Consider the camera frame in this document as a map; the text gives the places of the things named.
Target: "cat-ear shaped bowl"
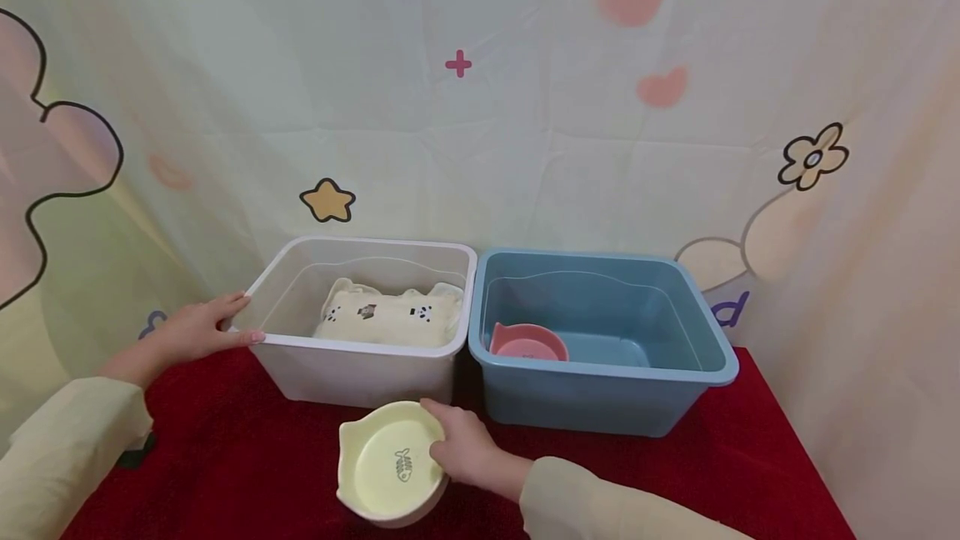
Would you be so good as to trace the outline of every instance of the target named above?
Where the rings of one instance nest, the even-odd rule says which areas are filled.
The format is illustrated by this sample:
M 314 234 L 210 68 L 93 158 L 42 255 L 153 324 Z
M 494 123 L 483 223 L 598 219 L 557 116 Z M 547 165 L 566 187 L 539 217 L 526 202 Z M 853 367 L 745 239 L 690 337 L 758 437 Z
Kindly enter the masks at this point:
M 340 426 L 337 498 L 380 528 L 403 528 L 437 506 L 448 477 L 430 458 L 440 422 L 417 402 L 391 402 Z

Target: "hand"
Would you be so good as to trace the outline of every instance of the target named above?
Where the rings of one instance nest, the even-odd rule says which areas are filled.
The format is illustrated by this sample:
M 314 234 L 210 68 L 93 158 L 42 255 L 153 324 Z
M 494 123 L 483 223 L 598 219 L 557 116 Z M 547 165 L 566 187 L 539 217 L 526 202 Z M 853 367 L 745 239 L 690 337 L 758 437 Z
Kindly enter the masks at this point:
M 250 304 L 242 292 L 210 302 L 187 305 L 144 339 L 110 358 L 98 375 L 146 389 L 169 366 L 196 361 L 213 353 L 263 342 L 264 332 L 224 332 L 230 319 Z
M 181 308 L 157 328 L 140 340 L 159 351 L 170 365 L 197 361 L 213 353 L 259 344 L 266 338 L 264 332 L 224 332 L 230 327 L 233 315 L 250 304 L 250 296 L 244 292 L 223 294 L 210 302 L 199 302 Z
M 450 478 L 519 501 L 533 466 L 531 460 L 501 450 L 474 412 L 428 398 L 421 406 L 443 427 L 446 439 L 430 446 L 430 458 Z

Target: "fish logo on bowl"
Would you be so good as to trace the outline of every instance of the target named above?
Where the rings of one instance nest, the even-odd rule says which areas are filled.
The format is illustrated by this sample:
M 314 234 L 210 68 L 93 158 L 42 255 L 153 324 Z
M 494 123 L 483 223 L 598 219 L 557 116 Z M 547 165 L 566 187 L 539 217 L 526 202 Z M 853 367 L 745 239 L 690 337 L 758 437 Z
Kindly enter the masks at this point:
M 410 458 L 410 449 L 406 447 L 402 451 L 396 451 L 393 456 L 397 458 L 397 479 L 400 482 L 410 482 L 410 476 L 414 473 L 414 459 Z

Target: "person's left hand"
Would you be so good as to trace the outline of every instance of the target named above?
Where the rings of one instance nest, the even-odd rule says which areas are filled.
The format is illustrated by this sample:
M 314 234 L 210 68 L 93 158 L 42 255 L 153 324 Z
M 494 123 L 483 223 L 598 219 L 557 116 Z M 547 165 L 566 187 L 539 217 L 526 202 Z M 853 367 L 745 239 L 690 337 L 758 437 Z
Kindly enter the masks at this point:
M 196 361 L 229 348 L 259 344 L 266 338 L 266 334 L 259 330 L 223 331 L 229 329 L 233 315 L 240 313 L 248 304 L 250 296 L 244 292 L 234 292 L 223 294 L 210 302 L 187 305 L 141 343 L 150 343 L 170 365 Z

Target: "red tablecloth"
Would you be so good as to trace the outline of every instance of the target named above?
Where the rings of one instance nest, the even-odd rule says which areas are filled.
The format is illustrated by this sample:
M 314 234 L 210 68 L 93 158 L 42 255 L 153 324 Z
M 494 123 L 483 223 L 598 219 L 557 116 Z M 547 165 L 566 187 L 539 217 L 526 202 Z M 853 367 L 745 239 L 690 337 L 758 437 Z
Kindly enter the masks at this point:
M 509 451 L 570 459 L 757 539 L 853 538 L 756 364 L 737 355 L 737 381 L 707 391 L 662 439 L 497 424 L 491 433 Z M 479 409 L 479 369 L 462 357 L 455 402 Z M 138 470 L 114 471 L 64 538 L 526 537 L 516 506 L 459 484 L 406 529 L 356 518 L 334 496 L 337 428 L 365 412 L 287 401 L 248 351 L 169 371 L 147 405 L 157 446 Z

